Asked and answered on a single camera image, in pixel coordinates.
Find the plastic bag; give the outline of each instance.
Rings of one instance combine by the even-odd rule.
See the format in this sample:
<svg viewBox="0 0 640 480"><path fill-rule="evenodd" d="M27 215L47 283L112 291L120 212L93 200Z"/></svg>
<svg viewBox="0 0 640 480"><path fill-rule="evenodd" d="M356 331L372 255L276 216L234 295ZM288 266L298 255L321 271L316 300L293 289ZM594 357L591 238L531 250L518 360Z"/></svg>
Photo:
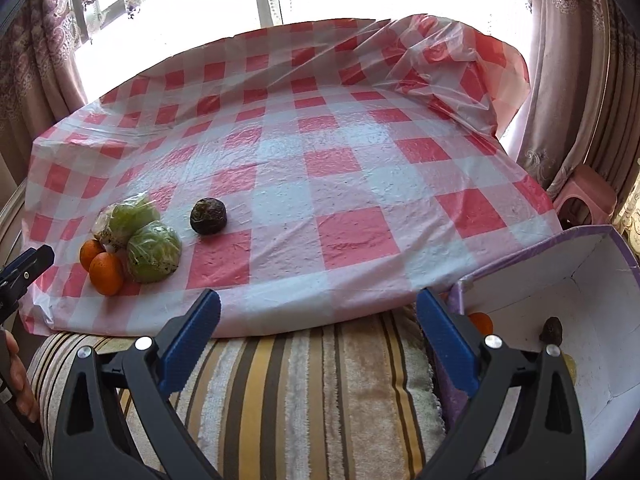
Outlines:
<svg viewBox="0 0 640 480"><path fill-rule="evenodd" d="M120 249L127 246L133 233L159 219L158 209L143 192L103 209L91 232L101 244Z"/></svg>
<svg viewBox="0 0 640 480"><path fill-rule="evenodd" d="M174 229L151 222L139 229L127 244L127 269L139 283L159 282L175 272L182 243Z"/></svg>

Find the dark round fruit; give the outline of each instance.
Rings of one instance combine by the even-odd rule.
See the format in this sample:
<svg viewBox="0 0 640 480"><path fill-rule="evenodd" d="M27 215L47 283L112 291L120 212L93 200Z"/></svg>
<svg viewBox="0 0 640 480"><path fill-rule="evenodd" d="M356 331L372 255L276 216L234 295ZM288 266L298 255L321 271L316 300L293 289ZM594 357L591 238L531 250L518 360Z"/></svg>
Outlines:
<svg viewBox="0 0 640 480"><path fill-rule="evenodd" d="M189 217L191 228L199 235L214 235L226 226L226 208L217 198L201 198Z"/></svg>
<svg viewBox="0 0 640 480"><path fill-rule="evenodd" d="M545 345L560 346L562 344L562 323L556 316L545 321L540 333L540 341Z"/></svg>

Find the plastic stool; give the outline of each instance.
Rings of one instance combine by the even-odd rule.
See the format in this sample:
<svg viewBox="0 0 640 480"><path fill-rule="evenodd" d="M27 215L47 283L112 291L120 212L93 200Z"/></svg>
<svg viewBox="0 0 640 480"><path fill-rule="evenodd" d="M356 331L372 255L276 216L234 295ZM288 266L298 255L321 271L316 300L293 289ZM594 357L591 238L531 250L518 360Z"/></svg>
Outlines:
<svg viewBox="0 0 640 480"><path fill-rule="evenodd" d="M570 198L578 198L587 205L593 225L608 224L618 203L618 197L613 188L599 174L584 164L575 168L560 194L554 200L554 209L558 217L560 209Z"/></svg>

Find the white box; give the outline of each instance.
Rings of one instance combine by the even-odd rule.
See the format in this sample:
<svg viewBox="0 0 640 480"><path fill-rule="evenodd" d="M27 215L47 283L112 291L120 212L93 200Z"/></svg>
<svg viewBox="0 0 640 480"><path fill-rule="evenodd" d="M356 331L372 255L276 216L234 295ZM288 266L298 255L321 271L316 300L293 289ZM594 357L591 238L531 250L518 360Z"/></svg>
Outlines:
<svg viewBox="0 0 640 480"><path fill-rule="evenodd" d="M494 332L523 350L540 351L545 320L560 319L561 349L577 365L591 478L640 409L640 269L625 241L611 226L570 229L465 276L448 303L455 312L488 313ZM500 449L516 400L512 388L484 450L487 465ZM444 407L457 412L446 413L452 420L461 404L444 399Z"/></svg>

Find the mandarin orange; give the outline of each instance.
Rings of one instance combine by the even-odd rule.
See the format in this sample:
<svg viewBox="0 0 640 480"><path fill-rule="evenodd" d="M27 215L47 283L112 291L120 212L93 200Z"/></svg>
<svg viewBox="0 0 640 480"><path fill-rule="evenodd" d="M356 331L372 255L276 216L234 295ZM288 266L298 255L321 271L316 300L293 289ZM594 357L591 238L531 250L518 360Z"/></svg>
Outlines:
<svg viewBox="0 0 640 480"><path fill-rule="evenodd" d="M100 294L114 296L124 284L120 259L111 253L98 254L89 267L89 279Z"/></svg>
<svg viewBox="0 0 640 480"><path fill-rule="evenodd" d="M483 336L494 333L494 322L491 321L488 314L485 314L484 312L474 312L473 314L469 314L467 317Z"/></svg>
<svg viewBox="0 0 640 480"><path fill-rule="evenodd" d="M104 247L98 240L87 240L80 247L80 263L82 268L89 272L89 267L94 258L105 251Z"/></svg>

